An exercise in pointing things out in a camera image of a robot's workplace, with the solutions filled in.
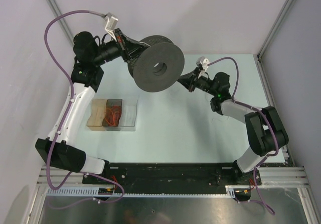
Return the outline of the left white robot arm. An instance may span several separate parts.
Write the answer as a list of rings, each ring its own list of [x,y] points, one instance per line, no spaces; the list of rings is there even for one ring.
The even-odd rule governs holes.
[[[45,139],[37,139],[35,147],[47,168],[55,167],[70,172],[93,173],[99,183],[110,180],[111,172],[105,160],[91,157],[76,148],[76,136],[87,107],[100,86],[104,71],[102,65],[116,58],[126,63],[137,59],[150,44],[127,37],[120,29],[107,43],[104,38],[89,32],[80,32],[73,39],[75,62],[67,75],[70,83],[64,107],[55,126]]]

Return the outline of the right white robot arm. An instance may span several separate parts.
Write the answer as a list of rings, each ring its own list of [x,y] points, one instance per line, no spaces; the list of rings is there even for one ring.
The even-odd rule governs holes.
[[[276,156],[288,144],[289,137],[280,116],[273,106],[258,108],[235,100],[229,92],[230,76],[219,72],[213,79],[200,76],[199,68],[178,79],[189,92],[199,89],[212,95],[211,110],[245,124],[249,147],[233,163],[231,178],[236,184],[244,184],[249,172],[268,157]]]

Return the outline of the black cable spool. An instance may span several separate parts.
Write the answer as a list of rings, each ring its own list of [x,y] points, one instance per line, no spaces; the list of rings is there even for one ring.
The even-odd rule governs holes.
[[[136,85],[146,92],[160,92],[171,87],[184,69],[182,50],[161,35],[148,36],[140,42],[147,49],[128,64],[128,71]]]

